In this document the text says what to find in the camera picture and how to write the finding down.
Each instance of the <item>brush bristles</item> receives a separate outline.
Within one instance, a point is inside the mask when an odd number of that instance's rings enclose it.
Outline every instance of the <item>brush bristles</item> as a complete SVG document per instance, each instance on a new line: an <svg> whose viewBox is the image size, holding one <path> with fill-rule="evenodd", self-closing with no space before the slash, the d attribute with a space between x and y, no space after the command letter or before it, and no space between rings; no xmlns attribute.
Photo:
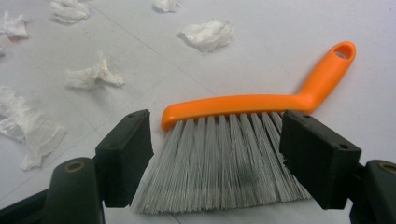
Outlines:
<svg viewBox="0 0 396 224"><path fill-rule="evenodd" d="M277 113L179 121L137 198L138 213L226 210L309 199L283 165Z"/></svg>

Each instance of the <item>white floor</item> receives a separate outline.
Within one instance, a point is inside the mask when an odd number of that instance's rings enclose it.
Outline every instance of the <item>white floor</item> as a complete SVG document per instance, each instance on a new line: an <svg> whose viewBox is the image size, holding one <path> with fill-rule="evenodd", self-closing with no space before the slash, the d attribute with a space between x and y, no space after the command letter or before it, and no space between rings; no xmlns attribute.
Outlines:
<svg viewBox="0 0 396 224"><path fill-rule="evenodd" d="M23 14L28 39L0 36L0 86L66 129L40 168L19 168L25 145L0 135L0 208L46 189L52 170L94 148L128 113L151 112L152 143L160 150L167 105L214 95L295 93L322 54L343 40L357 57L313 116L363 150L361 162L396 162L396 2L179 0L177 13L158 13L149 0L91 0L91 16L73 25L51 19L50 0L1 0L0 15ZM231 20L229 46L202 53L177 32L212 18ZM66 69L94 65L97 51L121 88L93 91L64 86ZM143 216L130 208L105 209L107 223L348 223L344 211L322 211L315 201L177 216Z"/></svg>

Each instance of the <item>hand brush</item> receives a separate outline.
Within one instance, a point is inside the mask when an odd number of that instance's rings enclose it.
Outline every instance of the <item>hand brush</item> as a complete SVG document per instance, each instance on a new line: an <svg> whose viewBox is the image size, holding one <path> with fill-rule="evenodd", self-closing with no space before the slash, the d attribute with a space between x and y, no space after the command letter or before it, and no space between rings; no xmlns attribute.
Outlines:
<svg viewBox="0 0 396 224"><path fill-rule="evenodd" d="M135 204L139 213L234 209L310 198L278 152L286 109L311 113L355 58L345 41L331 48L294 95L235 95L170 105L162 154Z"/></svg>

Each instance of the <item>white tissue paper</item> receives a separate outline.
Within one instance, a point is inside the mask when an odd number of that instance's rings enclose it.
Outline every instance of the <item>white tissue paper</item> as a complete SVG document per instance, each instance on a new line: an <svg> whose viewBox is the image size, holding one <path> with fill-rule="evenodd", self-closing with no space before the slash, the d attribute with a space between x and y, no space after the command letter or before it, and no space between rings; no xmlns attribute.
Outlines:
<svg viewBox="0 0 396 224"><path fill-rule="evenodd" d="M50 2L55 19L74 23L90 16L88 5L80 3L78 0L55 0Z"/></svg>
<svg viewBox="0 0 396 224"><path fill-rule="evenodd" d="M152 5L164 12L176 12L177 1L176 0L154 0Z"/></svg>
<svg viewBox="0 0 396 224"><path fill-rule="evenodd" d="M107 68L107 62L103 55L99 53L100 61L91 68L80 71L66 71L64 74L65 85L80 89L93 89L96 87L96 80L102 79L107 83L114 84L118 87L124 84L123 77L118 74L112 74Z"/></svg>
<svg viewBox="0 0 396 224"><path fill-rule="evenodd" d="M200 51L207 52L217 46L225 46L233 38L233 26L230 21L211 20L202 24L185 27L181 33Z"/></svg>
<svg viewBox="0 0 396 224"><path fill-rule="evenodd" d="M10 87L0 87L0 115L6 117L0 120L0 133L27 146L23 170L40 166L41 158L53 151L66 134L64 127L26 105L26 100Z"/></svg>
<svg viewBox="0 0 396 224"><path fill-rule="evenodd" d="M7 35L8 37L21 37L26 38L26 32L23 16L18 18L9 17L8 11L4 14L3 22L0 24L0 35Z"/></svg>

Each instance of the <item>orange brush handle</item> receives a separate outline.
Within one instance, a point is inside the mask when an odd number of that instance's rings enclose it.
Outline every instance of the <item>orange brush handle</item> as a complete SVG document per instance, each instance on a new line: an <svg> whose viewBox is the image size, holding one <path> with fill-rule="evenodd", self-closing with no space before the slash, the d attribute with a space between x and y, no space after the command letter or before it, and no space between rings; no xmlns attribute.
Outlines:
<svg viewBox="0 0 396 224"><path fill-rule="evenodd" d="M332 92L352 64L356 54L352 42L341 42L332 47L312 70L300 91L294 95L234 95L170 105L163 111L162 127L169 131L176 122L201 117L281 112L287 109L311 113Z"/></svg>

